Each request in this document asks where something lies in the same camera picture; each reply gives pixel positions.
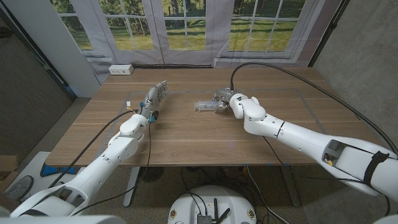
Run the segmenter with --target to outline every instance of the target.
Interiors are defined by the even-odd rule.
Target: table leg
[[[131,188],[136,184],[137,178],[138,178],[139,168],[140,168],[140,167],[133,167],[133,168],[131,168],[130,179],[129,179],[129,183],[127,184],[127,190],[131,189]],[[124,206],[125,208],[130,207],[131,202],[132,202],[132,197],[133,197],[135,191],[136,191],[136,189],[134,189],[134,190],[128,192],[128,193],[124,196],[123,206]]]
[[[281,167],[280,170],[282,171],[282,176],[285,180],[287,191],[290,195],[290,202],[292,203],[293,206],[299,207],[300,206],[299,193],[297,193],[297,188],[294,183],[292,173],[283,167]]]

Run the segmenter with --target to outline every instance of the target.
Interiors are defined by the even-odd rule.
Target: black strap
[[[390,154],[383,154],[381,151],[378,151],[377,153],[375,153],[375,155],[372,156],[372,160],[369,163],[368,168],[366,168],[365,176],[363,177],[364,184],[372,187],[371,180],[373,173],[376,170],[376,167],[379,165],[379,163],[384,162],[389,156]]]
[[[28,211],[22,213],[21,215],[31,215],[31,216],[48,216],[47,214],[42,213],[41,211],[35,209],[29,209]]]

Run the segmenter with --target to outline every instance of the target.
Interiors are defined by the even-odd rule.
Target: electrical outlet box
[[[132,65],[111,65],[109,68],[112,75],[131,75],[133,70]]]

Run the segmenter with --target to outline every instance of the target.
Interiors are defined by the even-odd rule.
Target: gray wall
[[[351,0],[314,67],[398,145],[397,0]]]

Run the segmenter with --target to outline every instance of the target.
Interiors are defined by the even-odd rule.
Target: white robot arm
[[[218,90],[214,100],[230,105],[244,129],[260,136],[276,139],[311,157],[331,175],[366,194],[382,193],[398,202],[398,160],[392,151],[355,138],[320,134],[283,121],[270,114],[252,97]]]
[[[34,194],[17,207],[11,217],[70,216],[92,204],[113,170],[136,153],[144,138],[143,130],[157,116],[156,109],[166,95],[166,84],[167,81],[163,81],[149,90],[139,114],[124,122],[120,132],[109,141],[108,148],[73,180]]]

